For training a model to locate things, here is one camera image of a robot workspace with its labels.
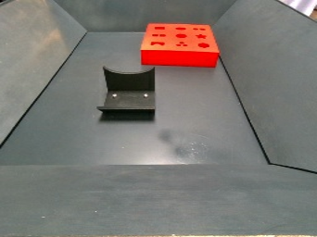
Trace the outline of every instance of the black bracket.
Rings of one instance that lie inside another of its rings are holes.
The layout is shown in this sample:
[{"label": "black bracket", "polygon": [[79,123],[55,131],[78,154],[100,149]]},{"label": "black bracket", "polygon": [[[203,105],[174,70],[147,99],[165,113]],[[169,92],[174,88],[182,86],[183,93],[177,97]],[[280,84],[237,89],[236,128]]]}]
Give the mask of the black bracket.
[{"label": "black bracket", "polygon": [[104,68],[104,76],[108,93],[100,111],[155,112],[155,68],[138,73]]}]

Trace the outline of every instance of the red block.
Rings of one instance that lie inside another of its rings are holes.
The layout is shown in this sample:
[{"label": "red block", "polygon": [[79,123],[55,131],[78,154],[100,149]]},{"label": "red block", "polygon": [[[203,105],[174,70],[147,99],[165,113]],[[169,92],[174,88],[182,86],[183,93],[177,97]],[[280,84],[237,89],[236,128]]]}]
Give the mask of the red block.
[{"label": "red block", "polygon": [[147,25],[142,41],[145,65],[215,67],[218,57],[219,49],[209,25]]}]

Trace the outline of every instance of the dark gray floor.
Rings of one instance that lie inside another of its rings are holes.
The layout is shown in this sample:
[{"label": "dark gray floor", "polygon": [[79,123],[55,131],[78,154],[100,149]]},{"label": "dark gray floor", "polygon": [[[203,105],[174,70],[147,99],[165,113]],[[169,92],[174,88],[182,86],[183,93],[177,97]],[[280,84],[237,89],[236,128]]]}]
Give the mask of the dark gray floor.
[{"label": "dark gray floor", "polygon": [[273,164],[317,171],[317,23],[277,1],[238,0],[214,31]]},{"label": "dark gray floor", "polygon": [[88,33],[0,165],[266,164],[223,66],[157,67],[154,120],[104,120],[103,66],[141,71],[142,33]]},{"label": "dark gray floor", "polygon": [[316,235],[316,183],[274,166],[0,167],[0,234]]}]

